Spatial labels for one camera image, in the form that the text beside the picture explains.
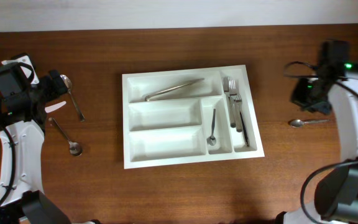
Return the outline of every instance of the wooden table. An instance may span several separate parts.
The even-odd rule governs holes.
[[[307,175],[339,160],[334,122],[287,125],[325,116],[291,104],[296,80],[282,77],[287,62],[315,63],[327,38],[349,41],[358,62],[358,24],[0,33],[0,61],[27,52],[38,76],[56,68],[74,84],[86,122],[67,95],[51,116],[84,153],[71,157],[50,126],[42,150],[45,194],[74,222],[248,223],[297,209]],[[124,170],[121,74],[227,65],[247,65],[266,157]]]

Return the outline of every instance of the spoon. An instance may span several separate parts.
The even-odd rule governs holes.
[[[55,118],[49,118],[49,122],[51,122],[56,129],[59,130],[60,134],[68,141],[70,145],[70,154],[72,156],[79,156],[82,154],[82,147],[77,142],[72,142],[66,135],[66,133],[63,131],[63,129],[59,126],[59,124],[56,122]]]
[[[212,133],[211,133],[211,136],[206,139],[206,142],[207,142],[210,146],[214,146],[214,145],[216,144],[216,138],[214,137],[215,113],[216,113],[216,109],[214,109],[214,115],[213,115],[213,117],[212,117]]]
[[[80,118],[80,121],[81,122],[85,121],[84,115],[82,114],[80,108],[78,107],[77,102],[74,100],[74,96],[71,94],[71,90],[73,89],[73,84],[72,84],[71,80],[65,75],[60,75],[60,78],[62,78],[63,82],[67,86],[67,93],[71,97],[71,100],[72,100],[72,102],[74,104],[75,110],[77,110],[77,114],[78,114],[78,117]]]
[[[300,128],[305,124],[317,124],[317,123],[323,123],[323,122],[327,122],[330,121],[329,119],[317,119],[317,120],[305,120],[302,121],[300,119],[295,119],[289,122],[289,124],[293,127],[293,128]]]

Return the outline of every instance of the silver fork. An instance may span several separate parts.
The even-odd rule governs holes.
[[[238,106],[234,103],[234,99],[237,97],[237,87],[236,81],[230,80],[229,81],[229,91],[230,91],[230,101],[234,113],[234,121],[236,122],[236,130],[237,132],[242,132],[242,125],[240,120],[240,111]]]
[[[230,127],[235,128],[236,122],[234,120],[233,108],[232,108],[232,104],[231,104],[229,81],[230,81],[229,77],[222,77],[223,92],[226,95],[227,109],[229,110]]]
[[[242,109],[241,109],[242,108],[242,98],[241,98],[240,93],[237,94],[236,99],[234,99],[234,101],[236,102],[236,105],[239,108],[239,116],[240,116],[241,125],[242,125],[242,132],[244,134],[244,141],[246,142],[247,147],[249,147],[249,138],[248,138],[246,124],[244,122],[244,117],[242,115]]]

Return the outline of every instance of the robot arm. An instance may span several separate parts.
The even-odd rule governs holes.
[[[286,213],[277,223],[358,223],[358,64],[348,62],[346,42],[325,42],[322,49],[316,76],[301,78],[291,100],[310,112],[328,114],[334,109],[346,164],[332,166],[318,184],[314,202]]]
[[[38,78],[27,54],[3,61],[0,68],[0,224],[29,219],[35,224],[71,224],[44,194],[41,150],[45,104],[67,92],[56,70]],[[7,111],[2,112],[2,103]],[[94,220],[87,224],[100,224]]]

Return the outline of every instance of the cutlery tray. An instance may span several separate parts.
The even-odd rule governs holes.
[[[238,83],[249,138],[230,127],[222,77]],[[203,81],[145,97],[178,83]],[[124,168],[264,157],[245,65],[122,75]],[[216,109],[214,136],[211,135]]]

